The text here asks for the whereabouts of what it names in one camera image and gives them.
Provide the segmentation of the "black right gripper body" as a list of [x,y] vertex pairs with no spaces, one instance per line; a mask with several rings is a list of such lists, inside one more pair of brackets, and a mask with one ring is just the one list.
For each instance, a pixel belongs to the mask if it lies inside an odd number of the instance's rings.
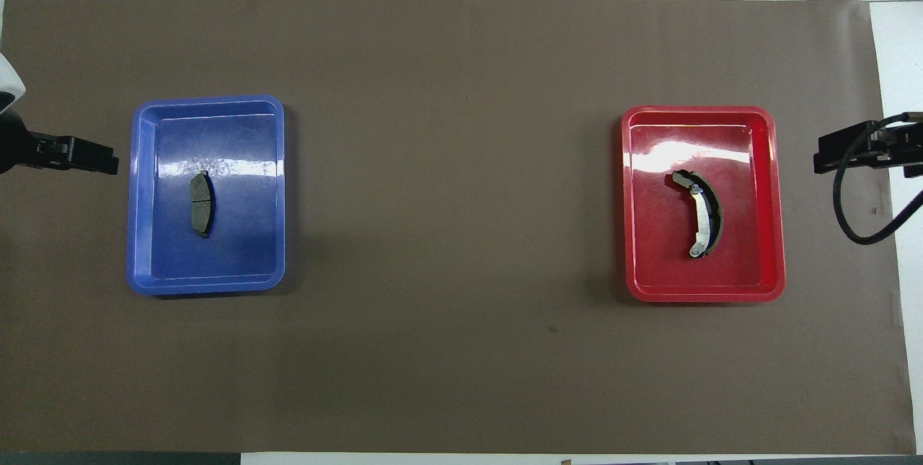
[[922,176],[921,121],[881,128],[874,133],[874,140],[878,144],[875,169],[900,167],[904,178]]

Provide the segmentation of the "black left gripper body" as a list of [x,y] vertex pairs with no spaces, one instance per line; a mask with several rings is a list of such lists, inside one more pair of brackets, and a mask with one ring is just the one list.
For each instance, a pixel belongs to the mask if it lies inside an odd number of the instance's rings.
[[70,136],[30,132],[16,111],[1,116],[1,172],[15,166],[34,169],[69,169],[73,141]]

